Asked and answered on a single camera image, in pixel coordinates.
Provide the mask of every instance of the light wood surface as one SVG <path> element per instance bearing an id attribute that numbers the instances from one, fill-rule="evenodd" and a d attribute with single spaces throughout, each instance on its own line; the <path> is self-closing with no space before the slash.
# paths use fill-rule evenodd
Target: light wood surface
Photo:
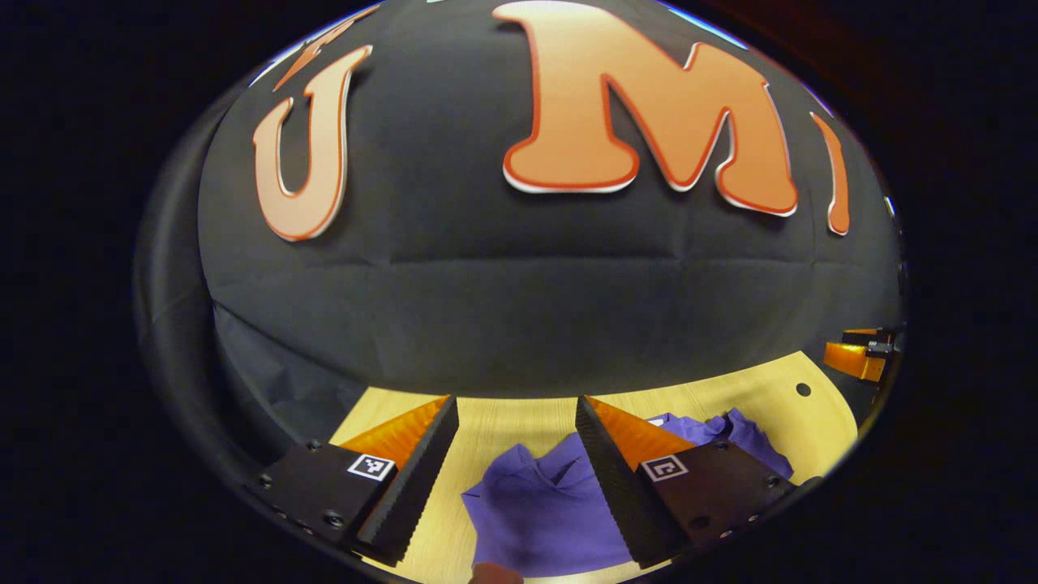
<path id="1" fill-rule="evenodd" d="M 797 384 L 811 387 L 803 397 Z M 339 444 L 438 396 L 368 388 L 329 442 Z M 596 398 L 635 416 L 670 412 L 706 421 L 737 408 L 768 436 L 793 467 L 792 482 L 826 474 L 850 449 L 857 426 L 847 402 L 802 353 L 690 384 Z M 535 457 L 576 432 L 576 397 L 558 399 L 458 398 L 459 429 L 415 528 L 407 556 L 382 569 L 428 584 L 466 584 L 471 578 L 475 529 L 461 494 L 483 478 L 487 467 L 516 444 Z M 556 578 L 527 578 L 530 584 L 610 584 L 648 571 L 634 562 Z"/>

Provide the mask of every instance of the purple shirt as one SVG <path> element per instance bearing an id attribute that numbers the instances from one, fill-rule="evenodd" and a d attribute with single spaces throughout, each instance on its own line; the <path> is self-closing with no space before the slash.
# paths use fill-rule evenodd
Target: purple shirt
<path id="1" fill-rule="evenodd" d="M 757 424 L 737 410 L 728 419 L 728 440 L 787 479 L 793 475 Z M 719 416 L 705 424 L 672 414 L 649 421 L 695 445 L 715 440 L 728 426 Z M 473 563 L 493 562 L 541 578 L 631 560 L 576 434 L 541 458 L 517 444 L 491 463 L 483 481 L 463 493 L 462 501 L 477 537 Z"/>

